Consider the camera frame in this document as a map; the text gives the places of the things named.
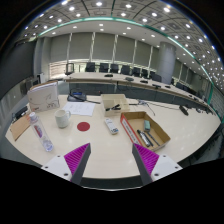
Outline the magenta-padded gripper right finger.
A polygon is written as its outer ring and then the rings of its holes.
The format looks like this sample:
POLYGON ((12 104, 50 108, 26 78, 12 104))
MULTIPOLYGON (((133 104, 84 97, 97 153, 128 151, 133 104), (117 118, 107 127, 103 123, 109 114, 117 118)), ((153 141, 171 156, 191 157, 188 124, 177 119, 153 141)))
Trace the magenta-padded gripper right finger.
POLYGON ((136 143, 132 146, 132 154, 135 158, 142 183, 147 185, 151 182, 164 178, 182 169, 168 155, 146 149, 136 143))

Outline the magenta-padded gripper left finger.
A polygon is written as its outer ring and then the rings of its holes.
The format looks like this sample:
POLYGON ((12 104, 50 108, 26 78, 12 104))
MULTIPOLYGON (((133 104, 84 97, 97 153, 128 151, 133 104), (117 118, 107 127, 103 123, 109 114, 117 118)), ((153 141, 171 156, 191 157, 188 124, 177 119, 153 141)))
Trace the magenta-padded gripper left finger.
POLYGON ((42 169, 79 185, 91 154, 89 143, 82 145, 66 155, 56 155, 42 169))

